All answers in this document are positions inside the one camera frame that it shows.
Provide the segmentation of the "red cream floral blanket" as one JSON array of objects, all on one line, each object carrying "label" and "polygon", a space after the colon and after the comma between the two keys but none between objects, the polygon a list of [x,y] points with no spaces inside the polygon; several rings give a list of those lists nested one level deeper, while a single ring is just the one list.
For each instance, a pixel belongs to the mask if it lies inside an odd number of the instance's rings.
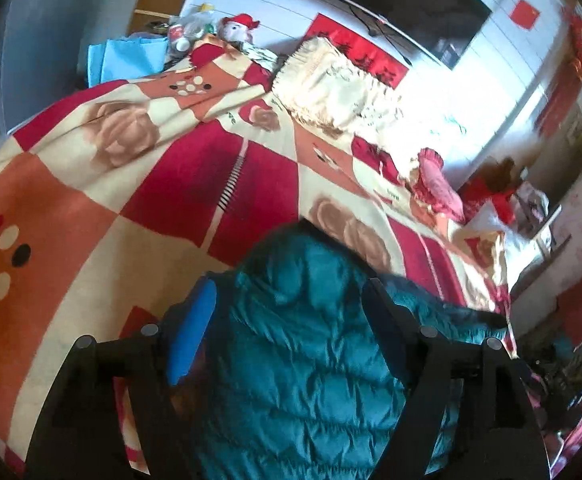
[{"label": "red cream floral blanket", "polygon": [[[413,156],[296,118],[263,67],[206,37],[172,70],[57,102],[0,147],[0,463],[16,476],[76,338],[135,333],[274,230],[311,222],[422,323],[514,339],[506,286],[413,193]],[[193,423],[204,350],[174,393]]]}]

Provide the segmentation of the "cream fringed pillow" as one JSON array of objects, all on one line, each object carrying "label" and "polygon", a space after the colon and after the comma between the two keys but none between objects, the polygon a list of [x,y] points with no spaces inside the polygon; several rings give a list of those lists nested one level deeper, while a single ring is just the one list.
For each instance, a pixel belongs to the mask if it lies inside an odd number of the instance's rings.
[{"label": "cream fringed pillow", "polygon": [[273,92],[303,122],[353,136],[384,136],[406,123],[399,92],[323,37],[303,41],[285,60]]}]

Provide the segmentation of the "pink ruffled heart pillow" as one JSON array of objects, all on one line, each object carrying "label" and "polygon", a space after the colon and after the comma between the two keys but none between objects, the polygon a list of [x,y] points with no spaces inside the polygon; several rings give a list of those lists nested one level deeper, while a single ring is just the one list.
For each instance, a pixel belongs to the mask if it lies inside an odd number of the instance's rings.
[{"label": "pink ruffled heart pillow", "polygon": [[418,177],[413,192],[419,200],[438,214],[446,214],[458,223],[465,222],[462,199],[443,175],[442,156],[432,148],[422,148],[418,153],[418,164]]}]

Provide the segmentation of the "grey refrigerator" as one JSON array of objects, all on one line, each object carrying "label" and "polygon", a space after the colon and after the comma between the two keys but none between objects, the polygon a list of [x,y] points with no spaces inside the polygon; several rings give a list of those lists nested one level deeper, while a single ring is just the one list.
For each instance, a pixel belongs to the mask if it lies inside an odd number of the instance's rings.
[{"label": "grey refrigerator", "polygon": [[125,34],[137,0],[2,0],[0,134],[80,88],[86,50]]}]

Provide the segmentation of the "white pillow by bedside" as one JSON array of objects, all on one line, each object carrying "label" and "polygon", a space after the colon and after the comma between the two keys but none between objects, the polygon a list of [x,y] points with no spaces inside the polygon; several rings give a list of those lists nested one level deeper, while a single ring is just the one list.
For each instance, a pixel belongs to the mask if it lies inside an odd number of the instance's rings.
[{"label": "white pillow by bedside", "polygon": [[468,222],[466,229],[480,237],[478,249],[485,257],[487,273],[497,284],[512,288],[527,269],[541,263],[537,243],[502,222],[490,200]]}]

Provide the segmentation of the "white plush toy red hat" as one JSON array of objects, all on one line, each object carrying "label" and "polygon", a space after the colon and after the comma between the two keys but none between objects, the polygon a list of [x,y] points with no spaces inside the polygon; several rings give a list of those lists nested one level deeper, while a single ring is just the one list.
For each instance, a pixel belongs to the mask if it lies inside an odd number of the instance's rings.
[{"label": "white plush toy red hat", "polygon": [[251,15],[241,13],[222,18],[217,26],[218,37],[227,42],[253,42],[253,32],[259,27],[259,21]]}]

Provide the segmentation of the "red bag by bed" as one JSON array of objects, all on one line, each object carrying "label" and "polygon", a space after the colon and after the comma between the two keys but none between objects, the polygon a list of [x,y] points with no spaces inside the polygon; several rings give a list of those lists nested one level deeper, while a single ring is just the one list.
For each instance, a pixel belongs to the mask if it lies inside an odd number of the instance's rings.
[{"label": "red bag by bed", "polygon": [[470,179],[458,192],[463,206],[466,222],[472,220],[480,209],[487,203],[491,203],[501,222],[511,226],[515,220],[513,208],[509,203],[512,191],[492,191],[486,181],[481,177]]}]

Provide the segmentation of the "wooden chair with clutter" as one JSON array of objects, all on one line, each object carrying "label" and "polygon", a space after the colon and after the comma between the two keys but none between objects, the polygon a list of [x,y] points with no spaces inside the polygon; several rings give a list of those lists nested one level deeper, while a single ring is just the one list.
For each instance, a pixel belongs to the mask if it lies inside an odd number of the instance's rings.
[{"label": "wooden chair with clutter", "polygon": [[562,212],[562,205],[550,205],[548,196],[528,181],[522,181],[510,197],[515,229],[534,243],[544,258],[549,258],[561,245],[554,240],[551,227]]}]

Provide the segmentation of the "red banner with characters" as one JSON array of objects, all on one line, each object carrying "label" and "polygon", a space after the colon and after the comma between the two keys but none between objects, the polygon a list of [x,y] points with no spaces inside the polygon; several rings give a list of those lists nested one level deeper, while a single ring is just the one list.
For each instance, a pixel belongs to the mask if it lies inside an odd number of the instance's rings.
[{"label": "red banner with characters", "polygon": [[305,32],[304,40],[323,37],[330,41],[356,67],[395,89],[408,73],[408,67],[353,30],[318,14]]}]

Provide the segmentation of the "teal quilted puffer jacket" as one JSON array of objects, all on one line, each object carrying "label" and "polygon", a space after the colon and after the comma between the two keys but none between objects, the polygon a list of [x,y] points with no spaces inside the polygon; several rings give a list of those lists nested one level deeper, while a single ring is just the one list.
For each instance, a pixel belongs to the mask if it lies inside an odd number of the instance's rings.
[{"label": "teal quilted puffer jacket", "polygon": [[189,444],[199,478],[370,476],[406,402],[361,304],[374,276],[304,220],[214,276]]}]

